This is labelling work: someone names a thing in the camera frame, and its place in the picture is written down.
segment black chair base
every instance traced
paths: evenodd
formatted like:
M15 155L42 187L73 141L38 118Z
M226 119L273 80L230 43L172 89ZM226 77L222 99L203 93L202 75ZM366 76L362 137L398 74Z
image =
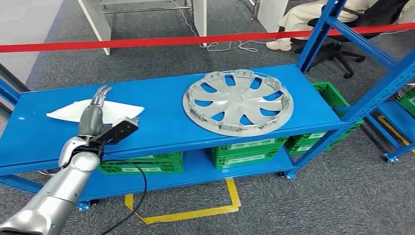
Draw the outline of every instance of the black chair base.
M335 43L330 43L330 44L323 46L320 49L319 54L317 58L315 59L315 61L310 65L310 68L315 66L316 64L323 62L324 60L327 60L327 59L333 60L334 58L337 58L348 72L348 73L345 73L343 77L351 78L354 75L354 70L352 69L350 64L346 61L345 56L355 57L356 62L358 63L363 62L366 59L366 57L362 55L354 54L348 51L341 50L341 48L342 48L342 45L335 44ZM296 49L295 53L301 53L303 49L304 49L303 47Z

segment person's leg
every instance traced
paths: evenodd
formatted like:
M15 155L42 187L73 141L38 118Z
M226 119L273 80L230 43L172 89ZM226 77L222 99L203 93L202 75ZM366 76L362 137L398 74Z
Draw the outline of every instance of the person's leg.
M324 1L317 1L295 6L281 18L278 24L284 27L285 31L311 30L313 27L308 26L307 23L312 19L320 17L323 5ZM301 37L297 39L304 40L308 38ZM290 38L281 38L268 42L266 46L271 50L289 51L292 48L291 43Z

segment office chair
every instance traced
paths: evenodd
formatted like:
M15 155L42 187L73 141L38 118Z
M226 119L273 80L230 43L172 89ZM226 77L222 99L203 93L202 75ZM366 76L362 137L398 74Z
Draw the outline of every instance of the office chair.
M379 0L376 2L371 8L366 10L364 13L355 12L344 8L343 10L349 12L351 14L357 15L358 18L354 21L345 23L349 27L360 27L360 26L377 26L377 25L385 25L385 24L392 24L396 21L399 17L399 14L403 8L403 6L409 0ZM318 18L312 19L308 22L309 26L314 27L318 21ZM371 33L371 34L362 34L363 37L366 39L371 39L376 37L380 33ZM330 43L323 46L320 51L319 55L317 56L316 60L311 64L310 68L323 62L324 60L333 60L337 58L339 62L344 66L348 73L343 75L344 78L351 78L354 75L354 70L350 66L350 64L346 61L345 56L354 57L356 58L356 62L360 63L365 60L365 56L358 55L355 53L351 53L348 51L342 50L341 43L350 42L343 35L339 36L329 36L330 38L337 41L337 43ZM295 53L301 53L303 50L302 48L296 49Z

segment blue metal shelf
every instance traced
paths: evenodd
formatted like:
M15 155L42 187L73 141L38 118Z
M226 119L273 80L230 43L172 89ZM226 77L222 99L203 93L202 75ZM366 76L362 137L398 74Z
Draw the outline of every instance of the blue metal shelf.
M408 111L396 102L384 103L377 110L408 142L415 142L415 118Z
M109 84L113 90L107 99L143 106L145 110L140 115L140 129L120 144L107 146L105 151L111 155L104 159L327 131L345 124L295 65L252 70L277 77L293 97L294 113L280 129L262 136L237 138L207 131L193 123L181 106L182 97L203 74L118 82ZM55 168L64 142L76 135L78 124L46 117L46 113L90 98L97 87L99 85L23 93L0 140L0 154L10 156L0 162L0 175Z
M385 153L384 156L389 162L399 161L399 157L415 148L415 119L402 108L397 102L381 104L377 111L382 114L386 121L400 133L409 145L402 145L393 137L375 118L368 116L368 120L396 149L394 152Z
M415 49L401 61L395 61L376 45L337 20L345 3L346 0L329 0L327 2L296 66L252 69L277 77L294 99L294 113L279 130L257 137L235 138L209 132L194 124L185 115L180 104L185 90L200 79L203 74L119 82L110 84L114 90L108 95L108 100L140 105L146 109L140 115L142 118L141 128L119 145L109 146L106 151L111 153L111 156L105 158L122 159L131 155L139 157L190 150L186 153L185 173L168 175L168 177L166 175L149 175L151 190L198 184L226 177L278 171L282 171L287 178L292 179L295 178L297 171L323 152L356 122L364 117L369 117L370 113L380 105L384 116L389 116L388 120L396 125L397 129L402 128L402 133L412 140L412 131L414 130L410 129L413 126L410 126L409 123L413 123L414 120L406 120L403 116L398 116L398 119L391 118L389 114L398 115L394 113L396 107L391 108L389 105L382 104L415 76ZM390 70L349 109L342 117L343 121L337 117L302 74L310 67L332 27L339 30ZM18 99L0 140L0 155L2 156L0 176L4 175L0 177L1 185L26 192L37 192L41 188L40 184L13 174L56 167L63 143L77 133L77 123L47 118L45 114L76 100L91 98L97 87L98 85L20 94L14 93L7 84L0 83L0 93L3 96ZM295 162L286 151L279 151L277 156L268 163L216 170L213 168L213 164L208 161L203 150L198 150L224 144L327 130L330 131ZM94 172L81 200L139 192L142 190L140 181L139 175L114 176Z
M209 151L191 150L184 153L184 172L178 174L147 174L148 190L176 188L229 177L242 177L257 174L281 172L293 169L287 151L282 148L269 162L237 166L229 169L216 169ZM141 174L106 175L94 171L82 192L81 201L113 197L143 191Z

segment white label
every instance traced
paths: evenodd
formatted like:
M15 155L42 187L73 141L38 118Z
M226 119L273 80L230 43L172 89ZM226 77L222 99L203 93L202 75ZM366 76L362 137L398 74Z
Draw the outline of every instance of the white label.
M305 150L308 150L308 149L310 149L311 147L312 147L312 146L298 148L298 149L297 149L297 152L299 152L299 151L305 151Z
M123 172L138 172L140 171L137 168L121 168ZM160 167L153 167L153 168L142 168L144 172L162 172Z
M252 157L246 157L246 158L229 159L226 162L226 164L243 163L243 162L248 162L248 161L253 161L253 160L258 160L258 159L264 159L264 158L265 158L265 154L252 156Z
M415 97L414 97L414 98L412 98L412 99L408 99L408 101L409 101L411 104L415 105L414 100L415 100Z
M154 158L154 156L153 155L150 155L150 156L147 156L147 157L139 157L137 159L149 159L149 158Z
M275 143L275 139L268 139L268 140L261 140L261 141L252 141L246 143L235 143L231 145L231 149L239 149L239 148L246 148L252 146L259 146L259 145L267 145Z
M311 134L308 139L315 139L315 138L321 138L326 134L326 132L324 133L316 133L316 134Z

